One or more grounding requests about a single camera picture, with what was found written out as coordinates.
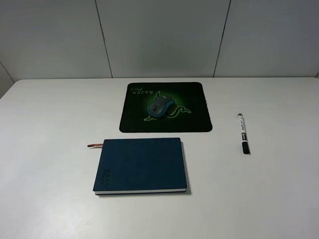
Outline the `black and teal computer mouse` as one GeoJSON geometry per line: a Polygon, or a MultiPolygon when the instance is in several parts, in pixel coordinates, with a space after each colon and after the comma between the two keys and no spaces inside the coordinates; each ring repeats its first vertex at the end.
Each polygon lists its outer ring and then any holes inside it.
{"type": "Polygon", "coordinates": [[[154,118],[161,118],[174,104],[175,100],[172,97],[159,96],[148,106],[148,113],[154,118]]]}

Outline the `white black marker pen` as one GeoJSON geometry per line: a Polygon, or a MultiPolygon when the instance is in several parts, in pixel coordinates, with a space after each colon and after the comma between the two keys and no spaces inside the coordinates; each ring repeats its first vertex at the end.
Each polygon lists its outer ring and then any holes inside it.
{"type": "Polygon", "coordinates": [[[240,129],[241,129],[241,145],[244,154],[250,154],[250,148],[247,138],[247,130],[245,125],[245,120],[242,114],[237,115],[239,122],[240,122],[240,129]]]}

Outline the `dark blue notebook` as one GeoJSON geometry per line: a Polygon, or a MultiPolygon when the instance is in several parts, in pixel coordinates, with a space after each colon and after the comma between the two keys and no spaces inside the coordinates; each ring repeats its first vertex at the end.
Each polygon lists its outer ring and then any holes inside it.
{"type": "Polygon", "coordinates": [[[180,138],[104,140],[93,186],[96,195],[177,193],[186,190],[180,138]]]}

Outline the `black green razer mousepad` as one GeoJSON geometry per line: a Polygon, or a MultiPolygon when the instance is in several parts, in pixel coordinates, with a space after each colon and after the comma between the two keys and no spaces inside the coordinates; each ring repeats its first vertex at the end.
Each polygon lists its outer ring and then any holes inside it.
{"type": "Polygon", "coordinates": [[[119,130],[124,133],[209,132],[212,123],[199,82],[138,82],[127,86],[119,130]],[[150,114],[159,98],[173,100],[165,114],[150,114]]]}

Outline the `brown ribbon bookmark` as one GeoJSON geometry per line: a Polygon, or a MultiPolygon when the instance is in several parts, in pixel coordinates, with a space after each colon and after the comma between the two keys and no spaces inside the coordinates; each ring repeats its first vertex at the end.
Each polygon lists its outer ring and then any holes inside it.
{"type": "Polygon", "coordinates": [[[102,147],[102,146],[103,146],[102,143],[89,144],[89,145],[87,145],[88,148],[98,148],[98,147],[102,147]]]}

